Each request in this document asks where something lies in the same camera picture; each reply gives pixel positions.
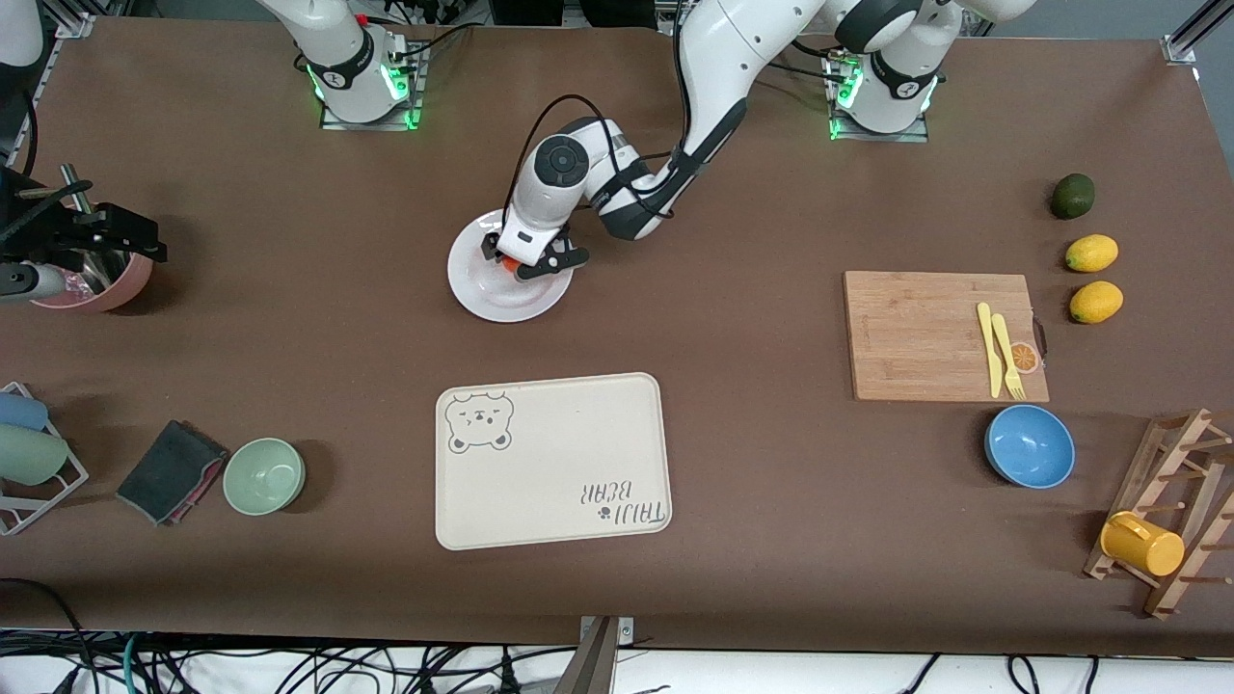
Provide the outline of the cream bear print tray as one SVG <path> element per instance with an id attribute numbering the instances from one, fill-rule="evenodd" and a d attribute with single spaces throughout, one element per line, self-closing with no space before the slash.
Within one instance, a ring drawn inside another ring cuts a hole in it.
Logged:
<path id="1" fill-rule="evenodd" d="M 487 550 L 658 533 L 673 519 L 643 372 L 455 387 L 436 404 L 436 538 Z"/>

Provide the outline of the pink cup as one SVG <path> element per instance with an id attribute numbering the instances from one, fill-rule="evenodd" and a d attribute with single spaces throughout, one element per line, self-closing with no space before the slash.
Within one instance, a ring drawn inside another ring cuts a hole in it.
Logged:
<path id="1" fill-rule="evenodd" d="M 115 307 L 123 307 L 123 304 L 132 303 L 146 289 L 154 265 L 155 263 L 151 262 L 146 256 L 130 254 L 130 261 L 123 272 L 120 273 L 118 280 L 112 282 L 112 285 L 106 288 L 101 294 L 93 294 L 85 303 L 70 303 L 69 299 L 72 296 L 65 291 L 58 296 L 51 296 L 32 304 L 36 307 L 47 307 L 47 310 L 59 312 L 79 312 L 79 315 L 107 312 L 115 310 Z M 65 269 L 60 269 L 60 272 L 72 273 Z"/>

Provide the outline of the yellow lemon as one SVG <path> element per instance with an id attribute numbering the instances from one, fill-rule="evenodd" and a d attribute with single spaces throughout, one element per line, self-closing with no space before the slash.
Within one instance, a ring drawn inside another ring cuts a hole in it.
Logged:
<path id="1" fill-rule="evenodd" d="M 1113 282 L 1095 280 L 1079 288 L 1067 303 L 1067 315 L 1079 324 L 1096 325 L 1111 320 L 1124 304 L 1122 289 Z"/>
<path id="2" fill-rule="evenodd" d="M 1088 233 L 1067 246 L 1062 263 L 1071 272 L 1097 273 L 1111 268 L 1118 257 L 1119 246 L 1113 237 L 1107 233 Z"/>

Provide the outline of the aluminium frame profile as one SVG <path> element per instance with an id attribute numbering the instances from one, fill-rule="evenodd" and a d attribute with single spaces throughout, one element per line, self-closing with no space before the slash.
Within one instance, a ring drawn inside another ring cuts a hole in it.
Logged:
<path id="1" fill-rule="evenodd" d="M 1234 17 L 1234 0 L 1203 0 L 1172 35 L 1161 40 L 1169 65 L 1195 65 L 1195 49 L 1230 17 Z"/>
<path id="2" fill-rule="evenodd" d="M 25 172 L 37 158 L 37 96 L 62 40 L 88 36 L 97 14 L 95 0 L 0 0 L 0 116 L 16 107 L 22 122 L 9 148 L 0 146 L 5 164 L 23 156 Z"/>

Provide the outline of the dark green avocado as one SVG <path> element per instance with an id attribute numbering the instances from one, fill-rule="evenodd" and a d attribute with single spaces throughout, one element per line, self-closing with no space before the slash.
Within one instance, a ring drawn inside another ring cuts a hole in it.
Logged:
<path id="1" fill-rule="evenodd" d="M 1055 219 L 1067 221 L 1088 214 L 1095 201 L 1096 184 L 1091 177 L 1071 173 L 1054 185 L 1049 198 L 1049 210 Z"/>

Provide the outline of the yellow plastic knife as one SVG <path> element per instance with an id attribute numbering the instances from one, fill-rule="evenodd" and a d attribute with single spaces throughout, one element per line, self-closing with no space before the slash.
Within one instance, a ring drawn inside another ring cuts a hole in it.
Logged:
<path id="1" fill-rule="evenodd" d="M 1000 357 L 1000 347 L 996 346 L 992 311 L 988 303 L 979 303 L 976 312 L 979 312 L 979 328 L 982 333 L 983 356 L 986 357 L 988 368 L 990 396 L 1000 400 L 1001 391 L 1004 389 L 1004 370 L 1002 369 L 1004 366 Z"/>

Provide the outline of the dark grey folded cloth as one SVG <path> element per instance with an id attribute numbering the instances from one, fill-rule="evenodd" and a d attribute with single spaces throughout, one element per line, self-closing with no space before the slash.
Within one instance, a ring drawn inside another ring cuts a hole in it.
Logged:
<path id="1" fill-rule="evenodd" d="M 212 461 L 228 451 L 189 424 L 172 420 L 151 448 L 120 483 L 116 496 L 157 524 L 172 506 L 172 488 L 195 463 Z"/>

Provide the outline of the white round plate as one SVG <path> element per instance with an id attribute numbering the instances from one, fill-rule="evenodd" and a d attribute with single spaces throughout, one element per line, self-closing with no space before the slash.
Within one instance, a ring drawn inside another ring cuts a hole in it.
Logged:
<path id="1" fill-rule="evenodd" d="M 555 307 L 573 284 L 573 269 L 523 282 L 499 259 L 482 254 L 487 233 L 502 231 L 494 210 L 463 228 L 450 246 L 445 273 L 454 298 L 480 319 L 490 322 L 522 322 Z"/>

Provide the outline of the blue bowl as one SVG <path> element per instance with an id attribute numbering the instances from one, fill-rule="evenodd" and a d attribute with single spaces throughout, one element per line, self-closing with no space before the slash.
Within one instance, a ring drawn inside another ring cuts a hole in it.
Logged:
<path id="1" fill-rule="evenodd" d="M 983 457 L 1009 483 L 1046 491 L 1071 475 L 1072 435 L 1056 414 L 1021 403 L 1001 409 L 983 431 Z"/>

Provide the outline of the wooden peg rack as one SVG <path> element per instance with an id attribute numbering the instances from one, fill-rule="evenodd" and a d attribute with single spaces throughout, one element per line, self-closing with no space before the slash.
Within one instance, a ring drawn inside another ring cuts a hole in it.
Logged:
<path id="1" fill-rule="evenodd" d="M 1183 563 L 1169 575 L 1149 575 L 1107 557 L 1098 540 L 1083 572 L 1088 578 L 1132 578 L 1146 587 L 1141 614 L 1166 620 L 1178 614 L 1193 587 L 1234 585 L 1234 435 L 1207 409 L 1154 417 L 1116 494 L 1104 522 L 1119 511 L 1176 532 Z"/>

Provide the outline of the wooden cutting board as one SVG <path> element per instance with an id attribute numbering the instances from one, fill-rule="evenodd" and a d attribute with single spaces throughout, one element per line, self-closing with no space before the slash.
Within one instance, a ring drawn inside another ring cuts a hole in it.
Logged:
<path id="1" fill-rule="evenodd" d="M 1022 274 L 845 272 L 851 390 L 861 401 L 980 403 L 990 396 L 976 305 L 1006 320 L 1009 342 L 1037 348 Z M 1044 367 L 1022 375 L 1027 401 L 1050 401 Z"/>

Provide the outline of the pale green cup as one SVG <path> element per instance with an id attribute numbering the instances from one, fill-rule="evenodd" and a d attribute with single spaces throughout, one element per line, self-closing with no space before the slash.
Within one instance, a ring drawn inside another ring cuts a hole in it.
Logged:
<path id="1" fill-rule="evenodd" d="M 0 478 L 21 485 L 39 485 L 65 466 L 70 449 L 57 436 L 0 424 Z"/>

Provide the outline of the yellow mug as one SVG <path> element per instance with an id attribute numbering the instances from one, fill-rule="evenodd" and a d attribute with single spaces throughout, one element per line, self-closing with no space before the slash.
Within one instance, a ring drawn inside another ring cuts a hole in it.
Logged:
<path id="1" fill-rule="evenodd" d="M 1183 563 L 1186 545 L 1174 531 L 1119 511 L 1106 520 L 1098 540 L 1102 552 L 1149 575 L 1169 575 Z"/>

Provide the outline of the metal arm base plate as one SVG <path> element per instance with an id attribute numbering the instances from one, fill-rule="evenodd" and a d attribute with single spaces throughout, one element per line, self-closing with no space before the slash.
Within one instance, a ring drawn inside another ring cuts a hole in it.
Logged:
<path id="1" fill-rule="evenodd" d="M 881 54 L 829 51 L 821 59 L 833 140 L 851 138 L 924 144 L 926 110 L 939 84 L 939 70 L 906 75 L 880 63 Z"/>
<path id="2" fill-rule="evenodd" d="M 402 132 L 420 127 L 428 58 L 406 57 L 407 41 L 370 27 L 366 65 L 322 67 L 308 62 L 313 93 L 321 102 L 321 127 L 339 131 Z"/>

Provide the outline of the brown table cover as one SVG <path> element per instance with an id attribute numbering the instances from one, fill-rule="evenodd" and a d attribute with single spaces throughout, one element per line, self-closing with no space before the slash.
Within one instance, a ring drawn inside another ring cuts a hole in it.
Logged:
<path id="1" fill-rule="evenodd" d="M 158 220 L 169 261 L 118 312 L 0 307 L 0 387 L 47 403 L 90 474 L 0 538 L 0 627 L 65 624 L 14 575 L 88 629 L 565 643 L 613 614 L 656 650 L 1234 657 L 1234 587 L 1157 621 L 1134 580 L 1081 574 L 1146 417 L 1234 410 L 1234 183 L 1199 83 L 1155 40 L 965 40 L 926 144 L 830 141 L 819 93 L 766 70 L 676 216 L 636 243 L 578 216 L 591 262 L 511 326 L 450 296 L 450 242 L 502 203 L 561 93 L 639 149 L 673 144 L 670 40 L 468 31 L 406 133 L 321 130 L 294 54 L 275 22 L 190 19 L 100 19 L 63 48 L 37 175 L 75 164 Z M 1074 173 L 1095 206 L 1055 219 Z M 1088 233 L 1118 259 L 1067 270 Z M 1071 478 L 1002 482 L 993 406 L 855 400 L 847 270 L 1025 277 Z M 1072 321 L 1095 280 L 1123 307 Z M 438 545 L 442 391 L 623 372 L 660 385 L 665 530 Z M 222 470 L 181 524 L 151 524 L 116 491 L 172 420 L 230 456 L 286 440 L 304 491 L 246 517 Z"/>

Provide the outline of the blue cup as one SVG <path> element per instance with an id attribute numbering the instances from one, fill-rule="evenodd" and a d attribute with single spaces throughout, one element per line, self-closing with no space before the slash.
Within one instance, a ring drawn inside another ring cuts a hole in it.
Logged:
<path id="1" fill-rule="evenodd" d="M 0 424 L 43 431 L 48 420 L 49 411 L 42 401 L 22 391 L 0 391 Z"/>

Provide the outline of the yellow plastic fork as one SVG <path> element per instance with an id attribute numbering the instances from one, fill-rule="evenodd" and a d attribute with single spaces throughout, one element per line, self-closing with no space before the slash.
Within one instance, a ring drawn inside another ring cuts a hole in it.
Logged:
<path id="1" fill-rule="evenodd" d="M 1012 349 L 1012 342 L 1009 342 L 1009 333 L 1006 330 L 1006 320 L 1001 312 L 993 312 L 992 328 L 997 342 L 1000 342 L 1000 349 L 1002 352 L 1002 361 L 1004 361 L 1004 387 L 1006 391 L 1009 391 L 1016 401 L 1027 401 L 1027 394 L 1022 384 L 1021 374 L 1016 367 L 1014 353 Z"/>

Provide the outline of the pale green bowl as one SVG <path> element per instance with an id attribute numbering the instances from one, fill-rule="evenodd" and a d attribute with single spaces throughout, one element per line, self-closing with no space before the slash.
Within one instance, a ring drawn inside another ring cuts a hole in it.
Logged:
<path id="1" fill-rule="evenodd" d="M 230 456 L 222 491 L 230 508 L 246 517 L 264 517 L 290 505 L 304 491 L 304 457 L 286 440 L 252 440 Z"/>

